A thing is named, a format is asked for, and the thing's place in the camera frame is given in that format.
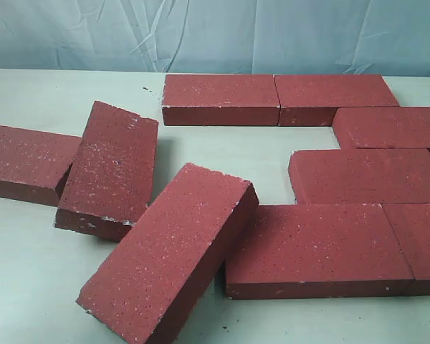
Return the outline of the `red brick diagonal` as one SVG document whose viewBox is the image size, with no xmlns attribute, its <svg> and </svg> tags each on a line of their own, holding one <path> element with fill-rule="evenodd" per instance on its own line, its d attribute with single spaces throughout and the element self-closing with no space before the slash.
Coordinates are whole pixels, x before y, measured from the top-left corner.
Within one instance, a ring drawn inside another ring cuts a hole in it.
<svg viewBox="0 0 430 344">
<path fill-rule="evenodd" d="M 171 343 L 258 207 L 251 181 L 185 164 L 80 290 L 127 343 Z"/>
</svg>

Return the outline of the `red brick right second row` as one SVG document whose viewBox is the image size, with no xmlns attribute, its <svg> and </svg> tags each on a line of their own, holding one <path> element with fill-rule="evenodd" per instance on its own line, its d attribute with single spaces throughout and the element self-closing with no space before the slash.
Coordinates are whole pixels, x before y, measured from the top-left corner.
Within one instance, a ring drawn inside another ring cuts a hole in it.
<svg viewBox="0 0 430 344">
<path fill-rule="evenodd" d="M 425 148 L 430 152 L 430 107 L 347 107 L 333 132 L 342 149 Z"/>
</svg>

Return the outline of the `blue wrinkled backdrop cloth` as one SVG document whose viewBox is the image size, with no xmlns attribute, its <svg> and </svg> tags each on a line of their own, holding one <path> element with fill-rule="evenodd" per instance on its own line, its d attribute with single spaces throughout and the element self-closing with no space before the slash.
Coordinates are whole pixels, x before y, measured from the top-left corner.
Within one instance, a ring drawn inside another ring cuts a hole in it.
<svg viewBox="0 0 430 344">
<path fill-rule="evenodd" d="M 430 1 L 0 1 L 0 68 L 430 77 Z"/>
</svg>

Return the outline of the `red brick right third row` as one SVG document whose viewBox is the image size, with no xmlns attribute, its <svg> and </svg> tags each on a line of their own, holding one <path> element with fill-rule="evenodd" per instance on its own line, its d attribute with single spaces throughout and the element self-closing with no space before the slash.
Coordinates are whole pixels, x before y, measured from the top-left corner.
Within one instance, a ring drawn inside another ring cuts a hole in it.
<svg viewBox="0 0 430 344">
<path fill-rule="evenodd" d="M 289 176 L 298 204 L 430 204 L 425 148 L 299 150 Z"/>
</svg>

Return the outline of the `red brick front large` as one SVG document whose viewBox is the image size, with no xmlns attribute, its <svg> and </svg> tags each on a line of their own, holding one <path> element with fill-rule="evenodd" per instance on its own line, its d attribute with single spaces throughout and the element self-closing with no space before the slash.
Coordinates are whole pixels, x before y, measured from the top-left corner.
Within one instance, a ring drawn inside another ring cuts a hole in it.
<svg viewBox="0 0 430 344">
<path fill-rule="evenodd" d="M 379 204 L 259 206 L 225 267 L 238 300 L 396 296 L 414 281 Z"/>
</svg>

